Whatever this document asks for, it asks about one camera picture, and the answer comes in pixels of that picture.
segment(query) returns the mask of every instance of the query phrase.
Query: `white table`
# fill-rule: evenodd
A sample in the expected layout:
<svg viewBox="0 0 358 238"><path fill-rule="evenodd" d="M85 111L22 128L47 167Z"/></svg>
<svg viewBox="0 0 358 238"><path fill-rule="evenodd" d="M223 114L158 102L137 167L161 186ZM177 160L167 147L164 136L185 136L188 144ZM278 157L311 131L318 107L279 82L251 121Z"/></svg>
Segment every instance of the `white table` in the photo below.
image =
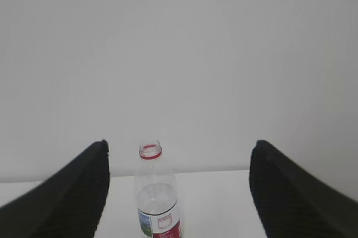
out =
<svg viewBox="0 0 358 238"><path fill-rule="evenodd" d="M248 186L248 171L177 174L185 238L266 238ZM0 205L38 183L0 184ZM139 238L133 177L111 179L95 238Z"/></svg>

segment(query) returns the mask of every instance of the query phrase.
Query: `bottle mouth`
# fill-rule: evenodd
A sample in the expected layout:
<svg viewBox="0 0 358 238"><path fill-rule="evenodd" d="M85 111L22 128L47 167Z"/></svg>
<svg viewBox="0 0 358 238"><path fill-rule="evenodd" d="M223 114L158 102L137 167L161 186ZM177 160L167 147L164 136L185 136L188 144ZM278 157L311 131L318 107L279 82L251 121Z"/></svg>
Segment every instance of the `bottle mouth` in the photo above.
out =
<svg viewBox="0 0 358 238"><path fill-rule="evenodd" d="M159 140L147 141L139 147L139 156L144 160L153 160L162 155L162 147Z"/></svg>

